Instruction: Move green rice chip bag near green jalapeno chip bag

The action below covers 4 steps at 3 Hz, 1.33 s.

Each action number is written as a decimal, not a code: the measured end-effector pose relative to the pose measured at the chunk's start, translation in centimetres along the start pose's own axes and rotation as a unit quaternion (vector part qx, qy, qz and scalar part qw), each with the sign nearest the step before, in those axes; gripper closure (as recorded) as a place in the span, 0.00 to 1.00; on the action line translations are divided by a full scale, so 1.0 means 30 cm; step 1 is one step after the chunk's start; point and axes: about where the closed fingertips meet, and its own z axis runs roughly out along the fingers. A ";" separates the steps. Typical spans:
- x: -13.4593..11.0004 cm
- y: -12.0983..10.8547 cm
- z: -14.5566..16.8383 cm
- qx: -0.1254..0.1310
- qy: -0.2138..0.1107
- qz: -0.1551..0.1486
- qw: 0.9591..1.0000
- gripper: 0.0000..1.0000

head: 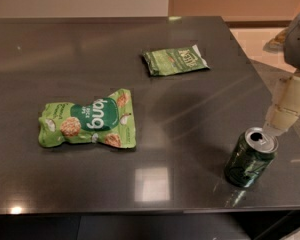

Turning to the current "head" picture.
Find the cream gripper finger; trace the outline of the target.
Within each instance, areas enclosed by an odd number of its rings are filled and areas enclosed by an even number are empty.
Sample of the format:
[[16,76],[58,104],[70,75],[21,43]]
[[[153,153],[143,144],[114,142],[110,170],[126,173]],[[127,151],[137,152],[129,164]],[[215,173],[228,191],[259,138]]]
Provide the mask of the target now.
[[271,136],[280,136],[300,117],[300,70],[281,77],[272,95],[263,130]]

